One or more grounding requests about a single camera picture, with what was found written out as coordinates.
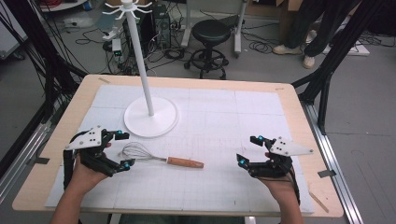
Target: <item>metal whisk wire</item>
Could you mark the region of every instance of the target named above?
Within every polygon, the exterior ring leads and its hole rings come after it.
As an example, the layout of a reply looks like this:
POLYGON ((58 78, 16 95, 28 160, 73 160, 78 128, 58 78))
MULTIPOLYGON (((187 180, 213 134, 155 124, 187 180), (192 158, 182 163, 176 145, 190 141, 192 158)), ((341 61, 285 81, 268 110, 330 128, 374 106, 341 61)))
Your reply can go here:
POLYGON ((130 142, 120 152, 124 159, 136 159, 138 161, 158 160, 166 161, 166 158, 156 157, 142 144, 130 142))

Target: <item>white coat rack stand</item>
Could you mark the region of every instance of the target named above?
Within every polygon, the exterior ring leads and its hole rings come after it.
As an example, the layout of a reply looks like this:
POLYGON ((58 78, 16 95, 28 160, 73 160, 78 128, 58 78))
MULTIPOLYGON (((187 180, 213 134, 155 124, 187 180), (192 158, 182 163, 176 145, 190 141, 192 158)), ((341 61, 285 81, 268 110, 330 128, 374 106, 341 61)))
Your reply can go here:
POLYGON ((177 107, 172 101, 159 97, 151 98, 149 92, 149 82, 143 61, 142 49, 140 47, 134 11, 138 10, 143 13, 150 13, 151 11, 143 11, 140 7, 148 7, 151 3, 145 6, 138 6, 137 3, 139 0, 135 2, 132 0, 121 0, 121 2, 122 5, 118 7, 106 4, 108 7, 117 9, 112 12, 104 12, 104 14, 109 15, 121 11, 120 16, 117 17, 116 20, 120 20, 124 14, 126 15, 132 43, 134 45, 134 55, 142 80, 143 91, 145 93, 145 97, 133 101, 127 107, 124 114, 124 122, 128 130, 138 136, 157 137, 168 133, 176 126, 178 113, 177 107))

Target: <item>wooden table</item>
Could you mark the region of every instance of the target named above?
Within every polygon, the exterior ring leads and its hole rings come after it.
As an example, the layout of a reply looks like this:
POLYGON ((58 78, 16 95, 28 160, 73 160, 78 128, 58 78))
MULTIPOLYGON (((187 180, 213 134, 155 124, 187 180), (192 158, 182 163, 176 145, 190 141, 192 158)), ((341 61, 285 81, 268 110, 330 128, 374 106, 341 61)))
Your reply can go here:
MULTIPOLYGON (((314 135, 311 132, 295 89, 290 84, 223 81, 187 78, 149 77, 151 87, 213 89, 233 91, 264 91, 278 94, 294 142, 313 148, 315 153, 301 156, 300 164, 313 198, 315 212, 308 217, 340 217, 344 214, 337 193, 329 177, 320 178, 318 172, 326 170, 314 135)), ((53 211, 45 207, 53 181, 62 163, 62 151, 69 140, 78 132, 78 127, 92 104, 101 85, 140 86, 140 77, 89 75, 84 78, 69 107, 59 121, 41 157, 50 158, 48 164, 36 164, 26 178, 13 208, 19 211, 53 211)), ((84 212, 122 213, 108 209, 84 209, 84 212)))

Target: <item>wooden whisk handle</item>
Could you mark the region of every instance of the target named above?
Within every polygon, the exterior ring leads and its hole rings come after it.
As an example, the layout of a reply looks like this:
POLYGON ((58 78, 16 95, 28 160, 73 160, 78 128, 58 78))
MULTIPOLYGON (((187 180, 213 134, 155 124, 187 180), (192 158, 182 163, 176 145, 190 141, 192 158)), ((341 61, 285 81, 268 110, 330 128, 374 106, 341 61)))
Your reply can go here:
POLYGON ((204 168, 204 163, 200 161, 192 161, 175 157, 168 157, 166 161, 168 164, 186 166, 191 168, 204 168))

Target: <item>black stool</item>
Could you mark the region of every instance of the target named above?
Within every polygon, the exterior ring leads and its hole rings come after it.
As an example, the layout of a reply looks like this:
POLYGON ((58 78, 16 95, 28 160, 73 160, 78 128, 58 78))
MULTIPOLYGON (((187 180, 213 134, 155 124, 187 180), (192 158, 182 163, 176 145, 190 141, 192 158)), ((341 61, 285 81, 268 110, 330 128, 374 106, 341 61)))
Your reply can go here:
POLYGON ((192 27, 191 32, 197 40, 204 44, 205 48, 196 50, 191 55, 189 61, 184 63, 184 68, 189 69, 192 63, 192 65, 201 69, 199 78, 203 78, 204 71, 208 73, 209 71, 221 69, 222 76, 220 79, 225 80, 226 74, 223 66, 228 65, 229 62, 224 54, 213 49, 213 47, 230 38, 230 28, 219 21, 207 20, 197 22, 192 27))

